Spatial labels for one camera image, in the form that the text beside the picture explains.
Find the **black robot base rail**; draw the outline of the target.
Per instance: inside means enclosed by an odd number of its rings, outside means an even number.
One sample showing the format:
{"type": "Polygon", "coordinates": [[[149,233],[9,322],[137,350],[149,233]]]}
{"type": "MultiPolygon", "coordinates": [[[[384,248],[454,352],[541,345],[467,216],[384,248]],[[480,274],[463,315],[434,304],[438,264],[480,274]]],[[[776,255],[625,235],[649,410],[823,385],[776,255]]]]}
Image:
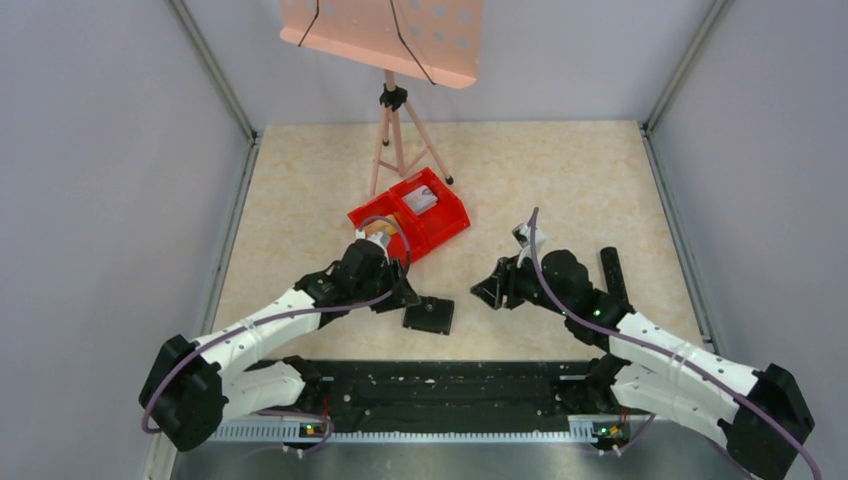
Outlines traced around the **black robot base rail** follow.
{"type": "Polygon", "coordinates": [[[590,378],[599,361],[315,360],[295,403],[223,424],[215,441],[582,443],[613,455],[649,416],[614,403],[590,378]]]}

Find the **red plastic bin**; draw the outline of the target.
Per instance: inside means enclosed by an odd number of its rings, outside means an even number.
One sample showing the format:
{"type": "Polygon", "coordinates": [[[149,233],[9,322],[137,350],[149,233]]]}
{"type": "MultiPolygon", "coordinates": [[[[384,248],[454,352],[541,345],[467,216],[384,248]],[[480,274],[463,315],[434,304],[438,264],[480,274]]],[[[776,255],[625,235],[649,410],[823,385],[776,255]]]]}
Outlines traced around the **red plastic bin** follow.
{"type": "Polygon", "coordinates": [[[422,224],[427,244],[427,252],[421,258],[442,246],[448,240],[453,239],[471,225],[462,200],[430,168],[424,168],[411,175],[390,187],[388,192],[397,195],[402,200],[404,195],[422,185],[428,186],[437,195],[438,204],[423,214],[414,214],[422,224]]]}
{"type": "Polygon", "coordinates": [[[388,253],[391,258],[397,258],[403,265],[407,264],[406,249],[398,231],[402,231],[409,243],[410,261],[418,261],[426,252],[423,227],[413,211],[395,194],[385,192],[368,203],[347,213],[348,219],[355,228],[360,227],[365,220],[377,217],[377,220],[365,226],[365,235],[382,232],[388,236],[388,253]]]}

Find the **gold VIP card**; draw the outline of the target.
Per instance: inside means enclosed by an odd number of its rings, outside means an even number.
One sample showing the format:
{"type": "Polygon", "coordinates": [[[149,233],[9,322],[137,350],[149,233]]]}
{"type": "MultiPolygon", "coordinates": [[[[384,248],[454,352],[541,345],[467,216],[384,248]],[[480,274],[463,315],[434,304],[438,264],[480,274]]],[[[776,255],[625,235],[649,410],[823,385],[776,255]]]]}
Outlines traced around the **gold VIP card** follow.
{"type": "Polygon", "coordinates": [[[382,230],[391,237],[398,233],[399,225],[394,215],[375,216],[371,218],[363,228],[368,234],[375,233],[377,230],[382,230]]]}

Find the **black leather card holder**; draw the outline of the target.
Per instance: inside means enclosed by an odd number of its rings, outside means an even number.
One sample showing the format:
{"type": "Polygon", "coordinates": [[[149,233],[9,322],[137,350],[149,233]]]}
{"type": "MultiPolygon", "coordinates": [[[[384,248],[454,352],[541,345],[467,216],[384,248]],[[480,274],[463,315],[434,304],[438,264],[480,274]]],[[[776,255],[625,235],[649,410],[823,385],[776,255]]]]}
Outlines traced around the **black leather card holder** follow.
{"type": "Polygon", "coordinates": [[[425,296],[418,305],[405,310],[402,326],[406,329],[448,336],[454,311],[453,300],[425,296]]]}

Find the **pink music stand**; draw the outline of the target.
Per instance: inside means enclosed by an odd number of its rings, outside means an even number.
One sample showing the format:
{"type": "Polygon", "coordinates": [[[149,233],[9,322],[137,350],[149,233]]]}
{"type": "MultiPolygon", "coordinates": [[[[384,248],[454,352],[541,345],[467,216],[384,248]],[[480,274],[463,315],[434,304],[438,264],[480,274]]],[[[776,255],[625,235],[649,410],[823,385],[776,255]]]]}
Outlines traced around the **pink music stand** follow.
{"type": "Polygon", "coordinates": [[[453,175],[397,78],[456,90],[472,86],[479,72],[483,2],[313,0],[282,1],[279,6],[283,41],[383,73],[369,194],[376,195],[381,170],[404,177],[425,156],[432,157],[443,180],[453,184],[453,175]]]}

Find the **white silver card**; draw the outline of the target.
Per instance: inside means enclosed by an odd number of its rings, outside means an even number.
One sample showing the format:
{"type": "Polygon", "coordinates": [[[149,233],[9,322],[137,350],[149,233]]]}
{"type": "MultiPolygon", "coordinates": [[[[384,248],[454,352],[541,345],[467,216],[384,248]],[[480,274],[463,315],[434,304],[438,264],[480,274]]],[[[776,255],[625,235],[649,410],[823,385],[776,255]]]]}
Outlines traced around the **white silver card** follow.
{"type": "Polygon", "coordinates": [[[419,186],[402,197],[404,204],[416,215],[423,214],[438,204],[437,195],[426,185],[419,186]]]}

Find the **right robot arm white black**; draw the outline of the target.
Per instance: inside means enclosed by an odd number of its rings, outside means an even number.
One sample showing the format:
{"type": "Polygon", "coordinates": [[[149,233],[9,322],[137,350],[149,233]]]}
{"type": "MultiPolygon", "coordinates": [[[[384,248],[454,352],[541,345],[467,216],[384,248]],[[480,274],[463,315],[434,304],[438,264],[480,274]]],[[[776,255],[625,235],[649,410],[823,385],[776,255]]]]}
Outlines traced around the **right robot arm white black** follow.
{"type": "Polygon", "coordinates": [[[532,304],[561,314],[575,338],[603,350],[586,378],[594,409],[671,420],[759,479],[785,478],[797,457],[821,478],[804,447],[815,422],[791,372],[735,363],[663,329],[630,305],[617,250],[602,249],[600,260],[605,289],[570,251],[555,250],[539,265],[527,251],[502,257],[471,292],[493,309],[532,304]]]}

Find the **red plastic bin right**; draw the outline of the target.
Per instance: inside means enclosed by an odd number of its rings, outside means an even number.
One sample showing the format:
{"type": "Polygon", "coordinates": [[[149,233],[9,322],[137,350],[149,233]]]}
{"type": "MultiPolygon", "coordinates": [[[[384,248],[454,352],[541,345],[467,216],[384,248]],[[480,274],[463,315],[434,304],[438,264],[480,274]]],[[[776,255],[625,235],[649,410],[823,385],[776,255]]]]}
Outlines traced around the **red plastic bin right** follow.
{"type": "Polygon", "coordinates": [[[423,214],[414,214],[422,224],[427,244],[427,252],[421,258],[442,246],[448,240],[453,239],[471,225],[462,200],[430,168],[424,168],[411,175],[390,187],[388,192],[397,195],[402,200],[404,195],[422,185],[428,186],[437,195],[438,204],[423,214]]]}

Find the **red plastic bin left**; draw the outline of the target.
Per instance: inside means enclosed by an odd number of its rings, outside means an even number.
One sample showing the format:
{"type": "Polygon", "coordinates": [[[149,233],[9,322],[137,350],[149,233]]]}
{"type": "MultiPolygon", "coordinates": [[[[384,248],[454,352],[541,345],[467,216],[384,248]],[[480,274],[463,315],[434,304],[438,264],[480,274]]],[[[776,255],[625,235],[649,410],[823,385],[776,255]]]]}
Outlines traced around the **red plastic bin left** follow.
{"type": "Polygon", "coordinates": [[[365,226],[365,235],[382,232],[388,236],[388,253],[391,258],[397,258],[403,265],[407,264],[406,249],[398,231],[402,231],[409,243],[410,261],[418,261],[426,252],[423,227],[413,211],[395,194],[385,192],[368,203],[347,213],[348,219],[355,228],[360,227],[365,220],[377,217],[377,220],[365,226]]]}

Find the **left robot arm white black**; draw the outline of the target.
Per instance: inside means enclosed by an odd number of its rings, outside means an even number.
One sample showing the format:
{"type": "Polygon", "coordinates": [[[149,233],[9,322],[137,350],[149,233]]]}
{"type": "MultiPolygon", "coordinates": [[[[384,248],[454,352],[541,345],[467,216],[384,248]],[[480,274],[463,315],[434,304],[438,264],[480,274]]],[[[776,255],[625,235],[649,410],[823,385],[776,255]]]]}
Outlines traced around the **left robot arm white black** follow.
{"type": "Polygon", "coordinates": [[[342,257],[308,273],[259,311],[195,339],[166,340],[139,394],[142,430],[164,434],[180,452],[204,443],[218,427],[272,406],[308,413],[320,386],[296,362],[257,368],[273,350],[353,310],[382,313],[416,303],[407,275],[411,253],[390,257],[375,237],[357,239],[342,257]]]}

